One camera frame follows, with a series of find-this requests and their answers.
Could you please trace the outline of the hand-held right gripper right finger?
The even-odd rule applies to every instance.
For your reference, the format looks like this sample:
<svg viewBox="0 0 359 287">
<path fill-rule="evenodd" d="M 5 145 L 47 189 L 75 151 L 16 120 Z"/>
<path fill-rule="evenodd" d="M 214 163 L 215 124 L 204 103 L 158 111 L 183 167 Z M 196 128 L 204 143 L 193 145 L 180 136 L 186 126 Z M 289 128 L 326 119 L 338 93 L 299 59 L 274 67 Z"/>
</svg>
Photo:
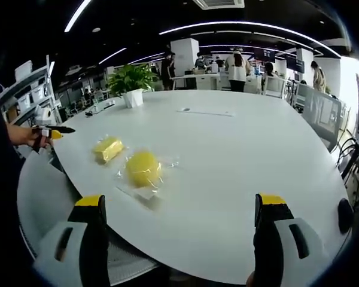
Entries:
<svg viewBox="0 0 359 287">
<path fill-rule="evenodd" d="M 311 286 L 331 264 L 317 232 L 280 196 L 255 195 L 252 286 Z"/>
</svg>

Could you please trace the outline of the person's left hand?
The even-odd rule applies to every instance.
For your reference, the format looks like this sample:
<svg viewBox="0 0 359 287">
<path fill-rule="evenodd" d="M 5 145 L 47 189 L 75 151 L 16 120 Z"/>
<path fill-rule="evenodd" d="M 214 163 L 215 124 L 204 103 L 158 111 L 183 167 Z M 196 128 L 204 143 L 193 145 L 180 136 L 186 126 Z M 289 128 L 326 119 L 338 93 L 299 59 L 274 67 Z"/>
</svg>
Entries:
<svg viewBox="0 0 359 287">
<path fill-rule="evenodd" d="M 52 141 L 43 136 L 38 127 L 22 127 L 12 124 L 6 124 L 10 141 L 13 145 L 27 145 L 35 151 L 51 145 Z"/>
</svg>

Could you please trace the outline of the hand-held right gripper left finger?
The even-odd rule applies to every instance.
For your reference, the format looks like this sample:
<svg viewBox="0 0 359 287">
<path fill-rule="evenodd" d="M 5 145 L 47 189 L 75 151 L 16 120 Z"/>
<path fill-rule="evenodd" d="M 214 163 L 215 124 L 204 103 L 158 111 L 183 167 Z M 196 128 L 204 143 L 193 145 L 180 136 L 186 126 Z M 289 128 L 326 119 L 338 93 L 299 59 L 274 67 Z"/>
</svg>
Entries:
<svg viewBox="0 0 359 287">
<path fill-rule="evenodd" d="M 109 286 L 105 196 L 76 202 L 42 239 L 33 269 L 46 286 Z"/>
</svg>

